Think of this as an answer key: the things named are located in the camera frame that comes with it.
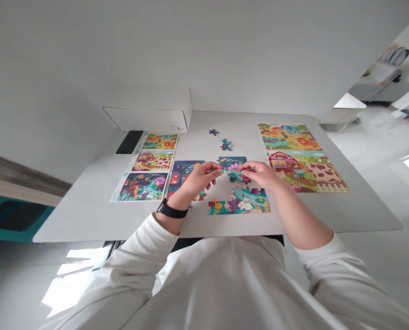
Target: white table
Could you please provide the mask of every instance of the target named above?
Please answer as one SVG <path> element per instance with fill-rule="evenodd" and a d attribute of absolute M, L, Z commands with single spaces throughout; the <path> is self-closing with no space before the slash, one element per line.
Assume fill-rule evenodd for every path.
<path fill-rule="evenodd" d="M 342 132 L 348 124 L 357 119 L 357 114 L 364 108 L 366 108 L 366 104 L 351 94 L 346 93 L 322 119 L 321 124 L 343 125 L 340 130 Z"/>
<path fill-rule="evenodd" d="M 219 156 L 246 156 L 267 161 L 257 127 L 259 122 L 306 124 L 326 156 L 349 186 L 350 193 L 299 193 L 309 208 L 336 232 L 402 229 L 401 223 L 343 156 L 331 139 L 305 115 L 194 112 L 191 129 L 181 134 L 175 160 L 216 160 Z M 208 134 L 216 129 L 219 135 Z M 110 203 L 111 195 L 130 162 L 130 156 L 115 151 L 126 132 L 117 131 L 77 179 L 51 216 L 35 235 L 34 242 L 125 240 L 155 211 L 159 201 Z M 233 151 L 221 151 L 219 141 L 233 143 Z M 226 196 L 233 186 L 225 175 L 217 179 L 204 201 L 194 202 L 182 229 L 182 237 L 285 234 L 269 196 L 269 214 L 208 215 L 207 202 Z"/>

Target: smartwatch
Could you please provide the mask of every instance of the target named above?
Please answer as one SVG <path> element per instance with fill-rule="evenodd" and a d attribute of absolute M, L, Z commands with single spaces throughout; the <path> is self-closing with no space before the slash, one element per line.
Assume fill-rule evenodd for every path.
<path fill-rule="evenodd" d="M 189 209 L 187 209 L 185 211 L 179 211 L 179 210 L 173 209 L 172 207 L 166 205 L 167 201 L 168 200 L 165 198 L 162 201 L 162 203 L 160 204 L 160 206 L 158 207 L 156 212 L 160 212 L 161 214 L 164 214 L 164 215 L 166 215 L 166 216 L 168 216 L 170 218 L 174 218 L 174 219 L 182 219 L 182 218 L 184 218 L 186 216 L 187 211 Z"/>

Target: smartphone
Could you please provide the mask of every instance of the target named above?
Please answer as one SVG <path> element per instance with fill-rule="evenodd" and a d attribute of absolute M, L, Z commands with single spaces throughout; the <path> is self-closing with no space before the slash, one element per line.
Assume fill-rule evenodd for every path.
<path fill-rule="evenodd" d="M 125 139 L 122 141 L 120 147 L 117 149 L 116 154 L 127 155 L 133 154 L 134 149 L 137 147 L 143 131 L 129 131 Z"/>

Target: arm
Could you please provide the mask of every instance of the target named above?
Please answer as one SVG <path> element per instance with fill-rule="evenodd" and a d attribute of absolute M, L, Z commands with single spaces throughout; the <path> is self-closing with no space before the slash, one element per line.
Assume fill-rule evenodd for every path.
<path fill-rule="evenodd" d="M 222 167 L 198 165 L 168 200 L 186 210 L 200 191 L 209 189 Z M 184 219 L 153 213 L 106 261 L 98 275 L 58 329 L 122 329 L 151 298 L 155 275 L 163 268 L 180 234 Z"/>
<path fill-rule="evenodd" d="M 309 292 L 353 329 L 409 329 L 409 313 L 265 163 L 247 162 L 242 174 L 272 192 L 291 244 L 310 280 Z"/>
<path fill-rule="evenodd" d="M 307 208 L 267 164 L 251 161 L 241 165 L 240 170 L 243 170 L 244 176 L 271 191 L 288 238 L 295 248 L 320 248 L 333 239 L 331 229 Z"/>

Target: red barn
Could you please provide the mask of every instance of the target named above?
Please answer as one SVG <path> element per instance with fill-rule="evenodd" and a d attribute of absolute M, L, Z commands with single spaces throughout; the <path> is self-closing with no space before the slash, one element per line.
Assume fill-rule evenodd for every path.
<path fill-rule="evenodd" d="M 300 167 L 296 158 L 282 151 L 271 154 L 268 157 L 268 162 L 270 163 L 270 167 L 276 172 L 292 172 L 294 169 L 294 165 L 298 165 Z"/>

